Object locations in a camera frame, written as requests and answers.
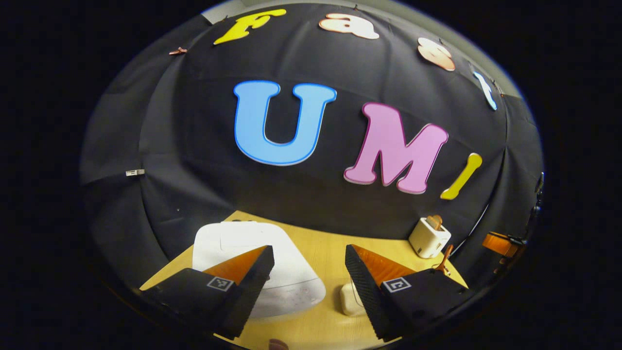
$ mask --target table surface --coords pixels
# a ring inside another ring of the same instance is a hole
[[[349,317],[341,310],[339,291],[344,284],[351,281],[344,262],[348,244],[367,248],[415,271],[436,267],[443,259],[442,254],[431,259],[420,258],[407,240],[331,234],[263,219],[241,211],[236,211],[225,219],[232,220],[268,222],[281,227],[326,286],[326,297],[313,308],[292,315],[249,319],[240,337],[235,338],[232,343],[253,350],[267,350],[271,338],[280,339],[296,350],[362,350],[386,344],[376,338],[366,315]],[[151,288],[183,268],[191,268],[192,251],[193,246],[190,246],[146,281],[141,290]],[[452,280],[468,287],[449,260],[445,266],[451,272]]]

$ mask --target pink letter m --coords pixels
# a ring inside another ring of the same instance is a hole
[[[369,102],[363,105],[363,114],[369,119],[365,140],[356,164],[346,169],[343,177],[355,184],[372,184],[376,180],[374,164],[380,154],[384,186],[412,165],[406,176],[397,181],[397,189],[412,194],[425,192],[434,161],[448,140],[447,132],[428,124],[406,145],[402,118],[395,108]]]

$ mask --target cutout letter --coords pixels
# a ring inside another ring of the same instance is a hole
[[[491,94],[492,89],[490,89],[490,85],[488,85],[488,83],[486,83],[486,80],[484,79],[484,77],[482,77],[481,74],[479,74],[478,72],[473,72],[473,75],[477,78],[477,80],[480,81],[481,89],[484,90],[484,95],[486,96],[486,100],[488,101],[489,106],[493,110],[496,111],[497,110],[497,104],[493,100],[493,96]]]
[[[374,31],[374,25],[366,19],[349,14],[329,13],[328,19],[320,21],[320,27],[331,32],[352,33],[365,39],[378,39],[380,35]]]
[[[284,14],[284,9],[278,9],[240,17],[235,21],[236,23],[227,33],[214,41],[214,45],[218,45],[226,41],[241,39],[249,34],[249,32],[246,31],[248,27],[257,29],[266,24],[270,19],[270,16],[283,16]]]
[[[458,176],[456,181],[443,193],[440,194],[441,199],[452,200],[458,197],[458,193],[460,193],[460,189],[467,183],[473,172],[477,168],[481,166],[481,156],[477,153],[469,154],[469,157],[466,161],[466,167],[462,170],[462,173]]]
[[[456,69],[456,65],[453,64],[451,59],[452,55],[445,47],[424,37],[420,37],[418,42],[419,46],[417,49],[423,58],[450,72]]]
[[[235,140],[251,159],[264,164],[288,166],[309,158],[317,144],[326,104],[335,101],[337,91],[318,84],[298,84],[294,95],[300,99],[296,135],[288,143],[274,143],[266,137],[266,117],[270,98],[279,94],[275,82],[252,80],[235,86],[238,97]]]
[[[367,134],[356,164],[346,169],[343,177],[355,184],[372,184],[376,180],[374,164],[380,155],[384,186],[411,166],[406,176],[398,180],[397,189],[412,194],[425,192],[432,166],[449,138],[447,132],[428,124],[406,145],[402,118],[395,108],[369,102],[363,105],[363,114],[369,119]]]

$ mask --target white toaster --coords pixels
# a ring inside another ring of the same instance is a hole
[[[452,236],[443,226],[435,230],[425,217],[419,219],[408,241],[415,253],[421,258],[430,259],[436,257]]]

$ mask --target letter u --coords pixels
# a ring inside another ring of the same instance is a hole
[[[251,80],[235,86],[233,93],[238,97],[235,140],[240,151],[257,162],[288,166],[304,161],[315,150],[324,108],[335,101],[337,91],[318,84],[296,85],[294,95],[300,99],[296,134],[288,143],[275,143],[266,137],[266,117],[270,98],[280,90],[279,84],[265,80]]]

